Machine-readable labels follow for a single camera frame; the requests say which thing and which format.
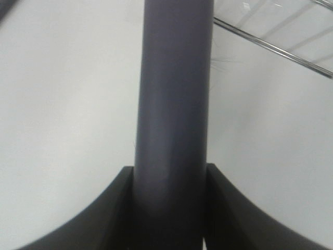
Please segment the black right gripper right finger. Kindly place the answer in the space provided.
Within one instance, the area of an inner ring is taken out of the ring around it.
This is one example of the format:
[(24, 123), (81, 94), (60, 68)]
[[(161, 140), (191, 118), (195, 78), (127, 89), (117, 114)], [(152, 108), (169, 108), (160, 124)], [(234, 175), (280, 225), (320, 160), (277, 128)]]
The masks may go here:
[(247, 199), (215, 164), (207, 164), (207, 249), (325, 249)]

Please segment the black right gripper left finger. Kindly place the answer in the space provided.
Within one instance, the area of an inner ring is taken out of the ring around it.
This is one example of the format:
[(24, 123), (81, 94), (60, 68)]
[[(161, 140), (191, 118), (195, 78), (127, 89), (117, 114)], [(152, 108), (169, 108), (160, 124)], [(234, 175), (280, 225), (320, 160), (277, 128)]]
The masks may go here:
[(123, 167), (77, 216), (23, 249), (130, 249), (132, 180), (133, 167)]

